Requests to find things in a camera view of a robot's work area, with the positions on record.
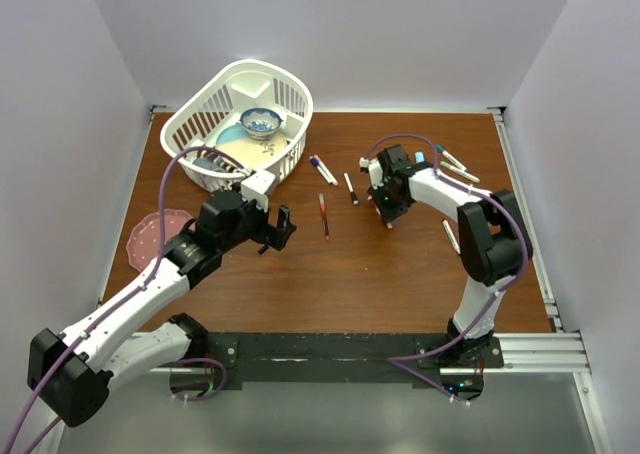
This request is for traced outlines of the red ink gel pen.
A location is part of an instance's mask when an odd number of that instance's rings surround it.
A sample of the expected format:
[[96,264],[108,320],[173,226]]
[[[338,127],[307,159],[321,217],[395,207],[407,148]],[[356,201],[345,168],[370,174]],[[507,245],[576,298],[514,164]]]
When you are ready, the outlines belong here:
[[328,217],[327,217],[327,210],[326,210],[326,201],[322,193],[318,194],[318,199],[319,199],[321,219],[323,223],[324,238],[325,238],[325,241],[328,242],[330,240],[330,231],[329,231],[329,224],[328,224]]

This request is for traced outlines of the red cap white marker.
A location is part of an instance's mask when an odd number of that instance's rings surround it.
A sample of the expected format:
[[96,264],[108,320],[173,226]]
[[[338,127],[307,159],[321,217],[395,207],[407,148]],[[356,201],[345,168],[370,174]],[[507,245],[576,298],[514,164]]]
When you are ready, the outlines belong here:
[[443,229],[444,229],[444,231],[445,231],[445,233],[446,233],[446,235],[447,235],[447,237],[449,239],[449,242],[450,242],[453,250],[457,254],[460,254],[460,245],[459,245],[459,242],[458,242],[458,239],[457,239],[456,235],[453,232],[453,229],[452,229],[449,221],[447,219],[443,219],[442,220],[442,226],[443,226]]

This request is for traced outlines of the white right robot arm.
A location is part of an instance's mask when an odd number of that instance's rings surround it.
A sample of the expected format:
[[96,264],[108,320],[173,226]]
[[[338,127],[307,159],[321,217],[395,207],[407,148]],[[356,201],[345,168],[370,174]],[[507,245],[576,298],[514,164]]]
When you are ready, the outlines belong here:
[[362,157],[369,175],[368,194],[383,222],[389,224],[421,203],[456,222],[460,260],[467,281],[460,305],[449,320],[449,339],[410,360],[446,353],[459,367],[481,354],[494,332],[495,316],[511,285],[523,276],[533,248],[514,194],[464,185],[429,162],[414,163],[400,145]]

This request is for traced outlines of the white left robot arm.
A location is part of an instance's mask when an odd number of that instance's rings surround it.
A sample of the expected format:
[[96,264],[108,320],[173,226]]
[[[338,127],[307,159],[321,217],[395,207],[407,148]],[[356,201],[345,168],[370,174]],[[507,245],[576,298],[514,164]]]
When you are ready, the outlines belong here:
[[111,389],[157,364],[200,364],[205,329],[179,315],[139,341],[130,336],[156,312],[217,270],[223,256],[251,240],[282,250],[296,227],[282,206],[269,222],[275,177],[258,171],[213,192],[197,218],[185,223],[126,288],[96,311],[56,334],[45,328],[30,343],[28,386],[69,427],[93,417]]

